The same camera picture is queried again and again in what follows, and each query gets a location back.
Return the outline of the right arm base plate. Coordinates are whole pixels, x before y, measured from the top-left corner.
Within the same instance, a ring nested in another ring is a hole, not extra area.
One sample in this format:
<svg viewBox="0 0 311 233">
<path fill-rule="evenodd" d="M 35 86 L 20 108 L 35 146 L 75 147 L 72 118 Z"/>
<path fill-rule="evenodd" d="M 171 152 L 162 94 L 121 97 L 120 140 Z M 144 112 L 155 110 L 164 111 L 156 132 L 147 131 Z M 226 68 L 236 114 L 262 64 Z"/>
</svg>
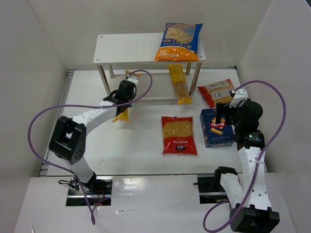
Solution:
<svg viewBox="0 0 311 233">
<path fill-rule="evenodd" d="M 227 200 L 226 192 L 216 184 L 213 174 L 197 175 L 197 181 L 193 185 L 198 188 L 200 204 L 220 203 Z"/>
</svg>

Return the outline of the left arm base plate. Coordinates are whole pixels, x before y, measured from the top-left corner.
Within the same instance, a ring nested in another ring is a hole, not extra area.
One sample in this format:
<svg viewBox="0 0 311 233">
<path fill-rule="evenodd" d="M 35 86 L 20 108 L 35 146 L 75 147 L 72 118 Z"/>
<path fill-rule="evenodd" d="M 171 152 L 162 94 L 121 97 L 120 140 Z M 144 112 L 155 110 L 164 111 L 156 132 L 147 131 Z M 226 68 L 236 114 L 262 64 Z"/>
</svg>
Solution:
<svg viewBox="0 0 311 233">
<path fill-rule="evenodd" d="M 98 176 L 97 182 L 99 184 L 92 191 L 85 187 L 90 206 L 96 204 L 110 206 L 113 178 L 111 176 Z M 81 187 L 74 177 L 71 177 L 69 181 L 59 180 L 58 183 L 68 187 L 66 206 L 87 206 Z"/>
</svg>

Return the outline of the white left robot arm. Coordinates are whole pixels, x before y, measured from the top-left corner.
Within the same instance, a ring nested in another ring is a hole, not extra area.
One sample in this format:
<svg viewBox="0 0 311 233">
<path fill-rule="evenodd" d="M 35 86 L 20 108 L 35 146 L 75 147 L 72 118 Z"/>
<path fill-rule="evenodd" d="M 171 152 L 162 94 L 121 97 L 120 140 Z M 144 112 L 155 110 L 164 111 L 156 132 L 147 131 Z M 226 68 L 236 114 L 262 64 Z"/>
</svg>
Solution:
<svg viewBox="0 0 311 233">
<path fill-rule="evenodd" d="M 128 77 L 121 81 L 119 88 L 100 102 L 99 108 L 91 109 L 80 115 L 68 118 L 62 116 L 57 120 L 49 143 L 51 150 L 63 160 L 68 169 L 77 175 L 89 191 L 99 186 L 95 172 L 88 166 L 84 153 L 86 136 L 104 122 L 114 119 L 125 112 L 129 105 L 114 107 L 134 99 L 137 92 L 138 78 Z"/>
</svg>

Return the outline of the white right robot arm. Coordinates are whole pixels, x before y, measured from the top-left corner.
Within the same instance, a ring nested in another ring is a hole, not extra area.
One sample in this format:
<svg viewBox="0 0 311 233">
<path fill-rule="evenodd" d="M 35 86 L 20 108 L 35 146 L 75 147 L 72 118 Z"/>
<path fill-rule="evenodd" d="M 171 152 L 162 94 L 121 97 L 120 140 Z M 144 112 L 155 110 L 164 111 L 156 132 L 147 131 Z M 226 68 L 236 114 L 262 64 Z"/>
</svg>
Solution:
<svg viewBox="0 0 311 233">
<path fill-rule="evenodd" d="M 260 104 L 250 99 L 231 107 L 217 103 L 216 123 L 234 126 L 234 138 L 242 163 L 242 179 L 235 169 L 219 167 L 215 174 L 231 205 L 229 225 L 238 233 L 270 233 L 280 222 L 273 211 L 265 183 L 263 133 L 258 129 Z"/>
</svg>

